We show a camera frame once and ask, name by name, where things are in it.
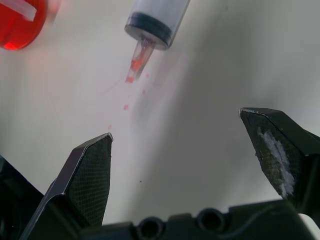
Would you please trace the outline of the clear plastic syringe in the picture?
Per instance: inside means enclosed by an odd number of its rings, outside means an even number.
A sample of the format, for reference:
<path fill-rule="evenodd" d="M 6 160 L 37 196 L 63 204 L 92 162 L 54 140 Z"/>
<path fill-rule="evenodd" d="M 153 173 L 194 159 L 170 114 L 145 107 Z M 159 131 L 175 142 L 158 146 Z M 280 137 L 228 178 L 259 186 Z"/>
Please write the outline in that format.
<path fill-rule="evenodd" d="M 125 32 L 137 41 L 127 83 L 138 80 L 154 50 L 168 50 L 174 42 L 191 0 L 136 0 Z"/>

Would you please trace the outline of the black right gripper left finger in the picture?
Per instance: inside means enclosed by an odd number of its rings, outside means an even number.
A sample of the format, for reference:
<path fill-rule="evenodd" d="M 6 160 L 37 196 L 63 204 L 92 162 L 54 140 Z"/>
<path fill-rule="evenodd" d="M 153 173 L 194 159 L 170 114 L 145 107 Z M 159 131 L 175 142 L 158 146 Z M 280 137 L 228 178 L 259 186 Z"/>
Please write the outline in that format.
<path fill-rule="evenodd" d="M 19 240 L 77 240 L 103 222 L 111 177 L 111 133 L 74 148 Z"/>

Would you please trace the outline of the container of red liquid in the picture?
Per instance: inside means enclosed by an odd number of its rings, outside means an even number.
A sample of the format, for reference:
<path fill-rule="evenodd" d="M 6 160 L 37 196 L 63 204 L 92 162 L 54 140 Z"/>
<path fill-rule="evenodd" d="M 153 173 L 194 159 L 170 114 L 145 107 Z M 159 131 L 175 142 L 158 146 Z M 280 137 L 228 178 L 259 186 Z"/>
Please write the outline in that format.
<path fill-rule="evenodd" d="M 24 0 L 36 9 L 33 21 L 0 3 L 0 48 L 20 50 L 40 34 L 48 13 L 47 0 Z"/>

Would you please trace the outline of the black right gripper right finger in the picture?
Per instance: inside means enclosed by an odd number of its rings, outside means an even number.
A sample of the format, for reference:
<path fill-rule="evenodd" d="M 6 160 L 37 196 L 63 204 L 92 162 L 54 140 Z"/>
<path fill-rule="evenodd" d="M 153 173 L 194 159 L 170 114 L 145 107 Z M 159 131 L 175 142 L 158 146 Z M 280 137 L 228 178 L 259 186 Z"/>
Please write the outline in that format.
<path fill-rule="evenodd" d="M 280 110 L 243 107 L 239 117 L 276 192 L 299 213 L 320 215 L 320 137 Z"/>

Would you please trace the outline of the white drinking straw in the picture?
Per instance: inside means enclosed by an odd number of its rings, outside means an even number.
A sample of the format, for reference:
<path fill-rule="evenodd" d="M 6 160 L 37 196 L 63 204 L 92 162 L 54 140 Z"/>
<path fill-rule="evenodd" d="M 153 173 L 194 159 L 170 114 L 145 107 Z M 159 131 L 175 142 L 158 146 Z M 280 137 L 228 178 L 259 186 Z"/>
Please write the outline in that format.
<path fill-rule="evenodd" d="M 33 22 L 37 9 L 25 0 L 13 0 L 14 10 L 21 14 L 26 20 Z"/>

